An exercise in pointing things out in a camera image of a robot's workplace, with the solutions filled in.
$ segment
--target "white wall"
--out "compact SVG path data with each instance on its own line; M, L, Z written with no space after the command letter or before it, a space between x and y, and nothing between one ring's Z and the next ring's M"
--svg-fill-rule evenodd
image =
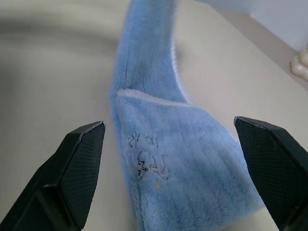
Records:
M296 50L308 42L307 0L199 0L247 13Z

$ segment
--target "folded towel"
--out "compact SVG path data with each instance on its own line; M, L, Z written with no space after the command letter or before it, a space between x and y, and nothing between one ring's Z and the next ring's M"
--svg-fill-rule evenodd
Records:
M263 206L241 147L189 103L177 73L175 0L132 0L110 92L139 231L214 231Z

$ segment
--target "blue towel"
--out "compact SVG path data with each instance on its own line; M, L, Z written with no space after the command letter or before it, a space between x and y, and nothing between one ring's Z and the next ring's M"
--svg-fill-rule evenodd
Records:
M185 95L176 3L131 1L109 97L113 127L138 231L221 230L263 202L239 143Z

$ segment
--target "fleece fabric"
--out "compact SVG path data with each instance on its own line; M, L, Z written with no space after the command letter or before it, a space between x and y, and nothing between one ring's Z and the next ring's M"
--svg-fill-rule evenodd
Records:
M263 202L239 143L185 94L172 36L176 5L131 1L109 97L112 122L137 230L216 231Z

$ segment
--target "white countertop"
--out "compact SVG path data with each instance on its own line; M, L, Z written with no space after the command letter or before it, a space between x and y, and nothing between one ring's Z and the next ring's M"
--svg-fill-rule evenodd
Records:
M103 11L123 19L128 2L119 2ZM0 220L66 133L104 120L100 175L84 230L133 230L108 106L122 22L115 23L106 14L100 18L103 25L96 18L93 28L102 28L102 33L80 33L83 27L78 25L79 32L29 28L20 32L16 27L15 33L2 36ZM287 129L308 149L308 92L221 15L205 4L182 1L177 38L183 83L198 106L234 133L237 115L265 120ZM264 209L226 229L241 230L277 228Z

